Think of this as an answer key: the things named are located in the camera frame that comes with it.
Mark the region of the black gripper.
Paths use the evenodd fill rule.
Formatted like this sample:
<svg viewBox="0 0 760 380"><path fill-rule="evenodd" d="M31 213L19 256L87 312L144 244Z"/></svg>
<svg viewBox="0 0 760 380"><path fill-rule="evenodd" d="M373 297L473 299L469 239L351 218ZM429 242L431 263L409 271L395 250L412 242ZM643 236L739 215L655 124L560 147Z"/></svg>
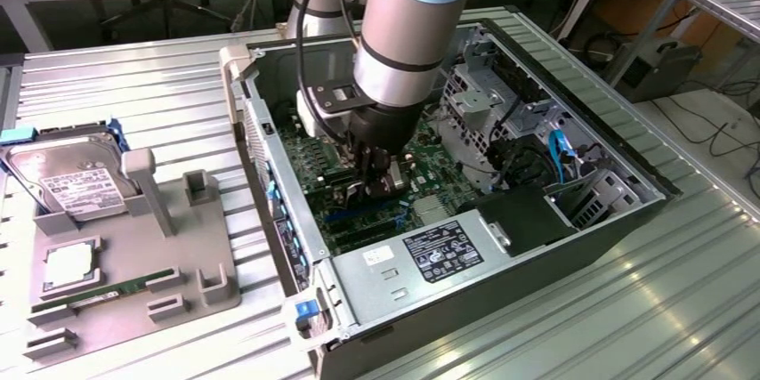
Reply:
<svg viewBox="0 0 760 380"><path fill-rule="evenodd" d="M403 108L377 103L355 109L348 124L351 144L399 154L415 135L421 110L421 103Z"/></svg>

